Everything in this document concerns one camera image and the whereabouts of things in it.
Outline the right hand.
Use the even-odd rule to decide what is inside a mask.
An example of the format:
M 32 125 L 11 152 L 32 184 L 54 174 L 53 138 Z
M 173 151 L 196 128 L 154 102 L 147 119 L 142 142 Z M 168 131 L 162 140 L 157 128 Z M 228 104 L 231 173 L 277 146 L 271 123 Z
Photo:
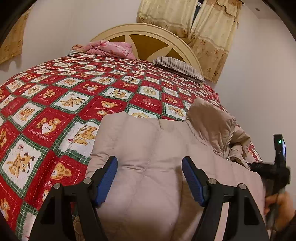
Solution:
M 276 231 L 282 231 L 288 226 L 289 222 L 295 216 L 295 209 L 293 207 L 293 200 L 290 194 L 285 191 L 283 193 L 274 194 L 265 198 L 264 214 L 267 215 L 272 204 L 278 205 L 278 215 L 275 219 Z

